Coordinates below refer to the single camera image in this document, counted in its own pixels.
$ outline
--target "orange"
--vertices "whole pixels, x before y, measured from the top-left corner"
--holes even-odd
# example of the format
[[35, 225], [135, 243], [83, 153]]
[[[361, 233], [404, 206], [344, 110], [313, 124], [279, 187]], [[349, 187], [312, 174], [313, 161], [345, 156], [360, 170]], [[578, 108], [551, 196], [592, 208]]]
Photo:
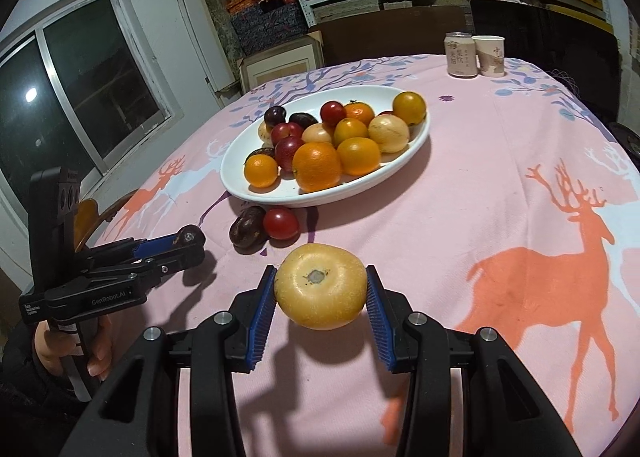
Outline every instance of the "orange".
[[340, 182], [340, 157], [329, 143], [306, 143], [293, 155], [293, 175], [304, 192], [318, 192]]
[[256, 188], [267, 188], [278, 178], [278, 163], [266, 154], [251, 156], [244, 163], [244, 178]]
[[375, 117], [376, 113], [373, 109], [363, 102], [350, 102], [344, 106], [347, 111], [348, 118], [355, 118], [369, 126], [369, 122]]
[[334, 130], [334, 145], [337, 147], [344, 140], [349, 138], [368, 138], [369, 130], [367, 126], [356, 118], [345, 118], [340, 120]]
[[380, 166], [380, 149], [369, 138], [350, 138], [338, 146], [342, 171], [350, 176], [366, 176]]
[[418, 93], [405, 91], [394, 98], [394, 116], [410, 127], [422, 123], [427, 117], [427, 103]]

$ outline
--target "window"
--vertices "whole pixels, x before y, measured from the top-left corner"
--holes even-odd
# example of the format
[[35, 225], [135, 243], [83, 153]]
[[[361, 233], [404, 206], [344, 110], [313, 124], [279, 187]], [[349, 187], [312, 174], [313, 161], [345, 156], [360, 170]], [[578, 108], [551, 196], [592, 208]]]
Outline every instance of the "window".
[[85, 193], [170, 116], [121, 1], [63, 2], [0, 44], [0, 190], [23, 222], [34, 172], [78, 170]]

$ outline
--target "white oval plate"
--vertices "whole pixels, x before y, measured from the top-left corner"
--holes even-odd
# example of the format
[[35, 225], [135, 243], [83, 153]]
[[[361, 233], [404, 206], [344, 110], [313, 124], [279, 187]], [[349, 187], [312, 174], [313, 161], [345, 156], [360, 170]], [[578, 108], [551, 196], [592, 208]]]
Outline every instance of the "white oval plate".
[[[391, 104], [402, 91], [394, 87], [382, 85], [356, 85], [338, 87], [327, 91], [303, 96], [284, 105], [287, 117], [296, 112], [306, 112], [320, 121], [320, 107], [327, 101], [335, 100], [346, 104], [350, 100], [369, 104], [374, 112], [380, 114], [391, 110]], [[420, 125], [412, 127], [411, 139], [407, 147], [398, 154], [383, 154], [380, 168], [362, 177], [342, 176], [338, 186], [321, 190], [320, 192], [303, 193], [293, 176], [280, 177], [279, 182], [264, 190], [249, 188], [242, 172], [246, 157], [256, 148], [262, 146], [258, 137], [258, 127], [262, 120], [257, 120], [244, 129], [229, 145], [220, 167], [222, 184], [231, 195], [239, 199], [259, 204], [284, 205], [290, 208], [304, 208], [318, 206], [340, 199], [346, 199], [377, 185], [400, 170], [424, 144], [429, 135], [431, 113], [427, 112], [427, 119]]]

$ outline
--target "wooden chair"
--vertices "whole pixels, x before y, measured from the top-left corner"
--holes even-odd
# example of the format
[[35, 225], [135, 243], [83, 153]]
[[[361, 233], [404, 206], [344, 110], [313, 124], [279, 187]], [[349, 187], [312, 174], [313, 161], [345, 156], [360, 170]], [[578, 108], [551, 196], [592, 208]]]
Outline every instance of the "wooden chair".
[[91, 235], [103, 222], [111, 222], [133, 194], [133, 190], [109, 206], [104, 212], [98, 212], [98, 203], [94, 199], [85, 199], [78, 203], [78, 213], [74, 217], [74, 247], [76, 252], [84, 248]]

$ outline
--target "round table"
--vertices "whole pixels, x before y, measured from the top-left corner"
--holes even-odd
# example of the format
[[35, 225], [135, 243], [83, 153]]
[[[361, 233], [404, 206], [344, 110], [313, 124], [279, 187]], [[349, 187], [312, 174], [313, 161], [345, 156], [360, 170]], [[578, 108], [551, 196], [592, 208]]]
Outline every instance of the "round table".
[[[599, 455], [640, 396], [640, 176], [563, 85], [521, 60], [506, 59], [506, 69], [499, 79], [455, 79], [443, 56], [362, 60], [268, 82], [214, 115], [101, 238], [152, 238], [186, 224], [207, 237], [203, 265], [123, 313], [117, 351], [145, 326], [193, 328], [228, 308], [300, 244], [332, 244], [374, 264], [387, 289], [445, 327], [497, 328], [583, 455]], [[274, 104], [355, 84], [422, 94], [430, 140], [372, 190], [296, 210], [303, 233], [293, 245], [236, 252], [228, 230], [249, 203], [220, 181], [229, 142]], [[403, 383], [377, 361], [364, 311], [318, 332], [276, 309], [263, 361], [234, 375], [247, 453], [391, 456], [381, 419]], [[183, 452], [188, 426], [182, 417]]]

